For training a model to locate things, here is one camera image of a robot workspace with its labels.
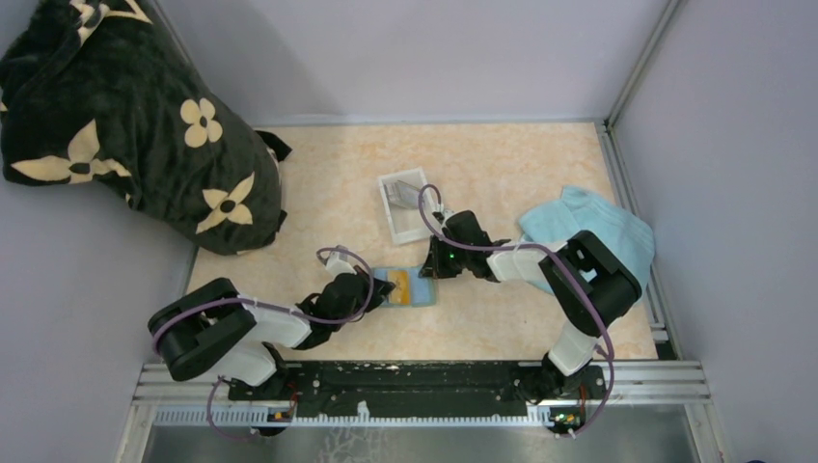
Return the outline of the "yellow credit card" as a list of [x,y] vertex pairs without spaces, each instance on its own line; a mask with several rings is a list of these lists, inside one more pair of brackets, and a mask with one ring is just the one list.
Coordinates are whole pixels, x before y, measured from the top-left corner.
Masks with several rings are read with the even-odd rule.
[[388,281],[394,285],[389,302],[393,305],[407,306],[412,303],[411,278],[405,269],[392,269],[387,272]]

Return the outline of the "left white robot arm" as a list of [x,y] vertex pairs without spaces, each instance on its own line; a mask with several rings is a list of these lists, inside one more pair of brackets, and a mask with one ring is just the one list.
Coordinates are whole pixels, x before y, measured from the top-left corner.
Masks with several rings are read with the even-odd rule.
[[148,329],[173,380],[213,373],[275,399],[289,385],[279,347],[308,350],[327,342],[384,304],[394,289],[357,268],[295,306],[279,307],[243,297],[231,280],[218,278],[155,313]]

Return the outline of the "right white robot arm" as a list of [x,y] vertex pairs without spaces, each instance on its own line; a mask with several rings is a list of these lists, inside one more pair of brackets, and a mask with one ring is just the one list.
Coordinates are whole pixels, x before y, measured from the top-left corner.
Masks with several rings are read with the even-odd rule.
[[641,298],[630,270],[591,231],[579,231],[556,249],[528,241],[493,241],[471,210],[421,215],[432,237],[422,277],[450,279],[463,271],[491,283],[545,284],[565,323],[542,361],[543,384],[570,396],[594,354],[614,358],[610,327]]

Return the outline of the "translucent white plastic bin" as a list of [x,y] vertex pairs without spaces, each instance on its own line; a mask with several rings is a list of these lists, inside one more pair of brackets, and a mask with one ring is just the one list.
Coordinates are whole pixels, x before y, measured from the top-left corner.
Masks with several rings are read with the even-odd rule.
[[395,245],[427,240],[431,236],[418,209],[419,193],[426,184],[425,172],[420,167],[377,178],[389,233]]

